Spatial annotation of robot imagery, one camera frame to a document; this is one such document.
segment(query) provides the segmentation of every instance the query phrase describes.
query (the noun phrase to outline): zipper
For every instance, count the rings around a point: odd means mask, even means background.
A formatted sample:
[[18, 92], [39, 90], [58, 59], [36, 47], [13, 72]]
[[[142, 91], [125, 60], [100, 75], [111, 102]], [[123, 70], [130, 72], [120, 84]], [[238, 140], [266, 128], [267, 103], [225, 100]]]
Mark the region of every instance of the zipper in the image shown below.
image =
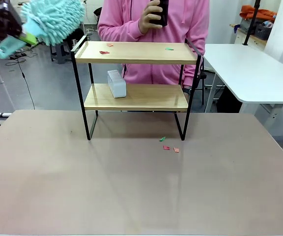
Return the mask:
[[[151, 35], [151, 42], [153, 43], [155, 38], [155, 30], [152, 30], [152, 35]], [[151, 83], [153, 84], [153, 64], [150, 64], [150, 78], [151, 78]]]

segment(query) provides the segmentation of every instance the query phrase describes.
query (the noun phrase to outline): black bottle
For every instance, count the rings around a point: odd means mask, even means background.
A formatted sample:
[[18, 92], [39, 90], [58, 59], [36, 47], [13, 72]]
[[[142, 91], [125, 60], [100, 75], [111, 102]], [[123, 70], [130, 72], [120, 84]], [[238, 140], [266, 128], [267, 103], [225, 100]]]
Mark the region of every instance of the black bottle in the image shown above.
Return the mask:
[[169, 0], [160, 0], [160, 4], [158, 5], [163, 9], [162, 12], [153, 12], [152, 14], [161, 16], [161, 20], [151, 20], [150, 23], [156, 25], [167, 26], [168, 25], [168, 8], [169, 8]]

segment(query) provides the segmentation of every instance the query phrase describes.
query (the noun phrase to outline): white plastic container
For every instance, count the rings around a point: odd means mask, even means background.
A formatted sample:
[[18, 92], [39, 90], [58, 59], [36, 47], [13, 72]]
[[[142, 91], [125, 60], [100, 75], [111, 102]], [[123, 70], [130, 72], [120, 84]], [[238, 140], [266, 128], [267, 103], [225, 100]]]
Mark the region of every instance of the white plastic container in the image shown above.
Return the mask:
[[126, 97], [126, 82], [117, 70], [108, 71], [108, 84], [114, 98]]

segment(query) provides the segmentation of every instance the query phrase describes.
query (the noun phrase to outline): orange cloth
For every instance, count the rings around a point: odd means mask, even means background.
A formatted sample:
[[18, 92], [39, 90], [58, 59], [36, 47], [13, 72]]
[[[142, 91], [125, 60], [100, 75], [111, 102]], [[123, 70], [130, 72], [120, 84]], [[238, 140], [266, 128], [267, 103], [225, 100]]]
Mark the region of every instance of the orange cloth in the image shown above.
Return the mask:
[[[251, 19], [254, 16], [255, 8], [250, 5], [242, 6], [240, 16], [243, 19]], [[269, 10], [259, 9], [256, 18], [263, 19], [266, 21], [274, 22], [275, 19], [273, 16], [276, 16], [277, 13]]]

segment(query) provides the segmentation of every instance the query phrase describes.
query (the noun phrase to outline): pink jacket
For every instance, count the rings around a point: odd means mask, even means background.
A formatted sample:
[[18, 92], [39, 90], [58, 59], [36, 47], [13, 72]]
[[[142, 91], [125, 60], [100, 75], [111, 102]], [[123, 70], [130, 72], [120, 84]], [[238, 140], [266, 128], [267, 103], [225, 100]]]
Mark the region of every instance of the pink jacket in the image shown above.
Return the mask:
[[[150, 0], [104, 0], [98, 25], [102, 41], [181, 43], [188, 38], [205, 53], [209, 0], [170, 0], [168, 26], [142, 35], [138, 21]], [[178, 84], [181, 65], [128, 64], [125, 80], [132, 84]], [[191, 86], [195, 66], [186, 65], [183, 85]]]

